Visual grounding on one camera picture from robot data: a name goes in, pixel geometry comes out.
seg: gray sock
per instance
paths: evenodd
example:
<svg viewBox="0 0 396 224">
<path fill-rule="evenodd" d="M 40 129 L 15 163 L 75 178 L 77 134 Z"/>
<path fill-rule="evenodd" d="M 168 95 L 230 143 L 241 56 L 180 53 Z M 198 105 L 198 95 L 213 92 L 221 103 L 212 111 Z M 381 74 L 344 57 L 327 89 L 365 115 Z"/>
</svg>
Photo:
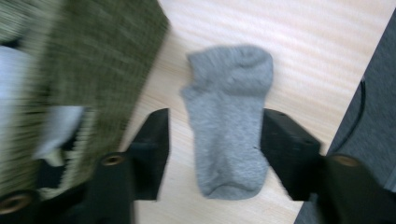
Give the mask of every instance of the gray sock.
<svg viewBox="0 0 396 224">
<path fill-rule="evenodd" d="M 182 96 L 194 132 L 198 186 L 211 199 L 251 198 L 260 192 L 268 167 L 260 136 L 272 57 L 257 47 L 238 46 L 188 58 L 194 81 Z"/>
</svg>

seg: floor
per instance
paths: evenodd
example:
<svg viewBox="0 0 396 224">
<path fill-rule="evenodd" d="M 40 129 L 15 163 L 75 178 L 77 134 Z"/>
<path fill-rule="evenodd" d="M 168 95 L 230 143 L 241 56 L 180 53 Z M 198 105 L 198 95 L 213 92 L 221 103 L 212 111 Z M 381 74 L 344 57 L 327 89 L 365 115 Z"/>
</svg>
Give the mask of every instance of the floor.
<svg viewBox="0 0 396 224">
<path fill-rule="evenodd" d="M 186 54 L 254 44 L 274 58 L 265 107 L 282 111 L 318 138 L 325 154 L 347 111 L 395 1 L 162 0 L 171 28 L 125 135 L 125 149 L 150 112 L 171 109 L 171 155 L 160 200 L 138 202 L 139 223 L 292 223 L 292 202 L 271 171 L 244 201 L 208 200 L 195 182 L 193 133 L 179 95 L 191 82 Z"/>
</svg>

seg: dark gray fabric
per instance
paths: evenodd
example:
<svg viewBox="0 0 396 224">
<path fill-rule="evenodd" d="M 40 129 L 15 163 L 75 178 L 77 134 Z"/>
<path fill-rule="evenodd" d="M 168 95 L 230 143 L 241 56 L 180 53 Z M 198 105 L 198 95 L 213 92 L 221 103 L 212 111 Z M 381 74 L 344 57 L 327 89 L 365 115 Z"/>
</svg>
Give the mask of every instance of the dark gray fabric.
<svg viewBox="0 0 396 224">
<path fill-rule="evenodd" d="M 365 73 L 366 107 L 354 134 L 339 150 L 363 161 L 385 186 L 396 163 L 396 15 L 389 21 Z M 361 104 L 357 89 L 329 150 L 346 136 Z M 312 203 L 304 203 L 294 223 L 318 223 Z"/>
</svg>

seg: olive green fabric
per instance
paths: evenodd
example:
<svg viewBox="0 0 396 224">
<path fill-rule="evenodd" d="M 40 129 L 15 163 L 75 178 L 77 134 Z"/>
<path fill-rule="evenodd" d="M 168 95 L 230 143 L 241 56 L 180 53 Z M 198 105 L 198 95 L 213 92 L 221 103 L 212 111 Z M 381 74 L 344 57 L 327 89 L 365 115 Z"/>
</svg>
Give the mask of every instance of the olive green fabric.
<svg viewBox="0 0 396 224">
<path fill-rule="evenodd" d="M 38 101 L 35 106 L 40 112 L 51 105 L 89 108 L 73 151 L 67 155 L 71 160 L 66 164 L 59 188 L 41 190 L 44 198 L 50 198 L 86 181 L 97 160 L 119 148 L 134 104 L 163 42 L 168 20 L 155 0 L 35 3 L 33 24 L 22 46 L 34 58 L 26 86 L 41 94 L 32 95 L 28 105 Z M 29 120 L 32 115 L 24 116 Z M 40 114 L 37 125 L 31 127 L 35 139 L 41 133 L 44 116 Z M 9 155 L 17 150 L 32 155 L 36 140 L 30 143 L 26 146 L 13 142 L 12 147 L 0 149 L 0 162 L 10 160 Z M 18 169 L 0 169 L 0 195 L 14 190 L 10 186 L 16 187 L 16 183 L 33 183 L 35 162 L 28 159 L 13 158 L 7 167 L 11 163 L 24 164 L 23 169 L 29 170 L 30 176 L 2 178 L 6 170 L 9 175 L 16 174 Z"/>
</svg>

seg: light wood floor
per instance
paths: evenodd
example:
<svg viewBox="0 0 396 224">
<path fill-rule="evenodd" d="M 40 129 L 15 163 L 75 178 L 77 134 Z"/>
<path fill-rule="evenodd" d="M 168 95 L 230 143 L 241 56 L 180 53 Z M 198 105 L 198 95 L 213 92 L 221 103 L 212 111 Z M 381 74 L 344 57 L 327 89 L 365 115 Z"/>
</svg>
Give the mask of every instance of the light wood floor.
<svg viewBox="0 0 396 224">
<path fill-rule="evenodd" d="M 195 182 L 193 134 L 180 89 L 191 82 L 186 53 L 254 44 L 274 58 L 265 107 L 282 111 L 323 143 L 325 153 L 389 21 L 396 1 L 162 0 L 171 22 L 123 147 L 151 111 L 171 109 L 171 155 L 161 199 L 137 203 L 138 220 L 155 223 L 292 223 L 292 202 L 270 171 L 255 198 L 214 201 Z"/>
</svg>

